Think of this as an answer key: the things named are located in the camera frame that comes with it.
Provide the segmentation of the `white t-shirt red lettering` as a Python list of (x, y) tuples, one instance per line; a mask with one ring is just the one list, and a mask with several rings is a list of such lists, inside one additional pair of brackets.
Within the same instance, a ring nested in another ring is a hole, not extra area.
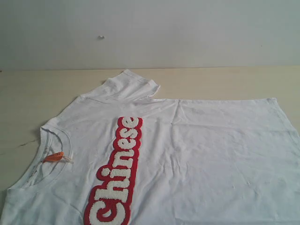
[[(44, 124), (1, 224), (299, 224), (300, 137), (276, 99), (158, 89), (125, 70)], [(61, 151), (73, 163), (42, 163)]]

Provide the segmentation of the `orange neck label tag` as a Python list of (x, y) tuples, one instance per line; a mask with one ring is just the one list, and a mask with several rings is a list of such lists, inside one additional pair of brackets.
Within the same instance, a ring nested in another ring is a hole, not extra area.
[(42, 163), (45, 163), (45, 162), (58, 162), (58, 161), (65, 161), (65, 162), (68, 162), (68, 163), (73, 163), (72, 159), (65, 156), (64, 152), (62, 152), (62, 151), (58, 152), (58, 153), (54, 153), (52, 155), (46, 156), (42, 160)]

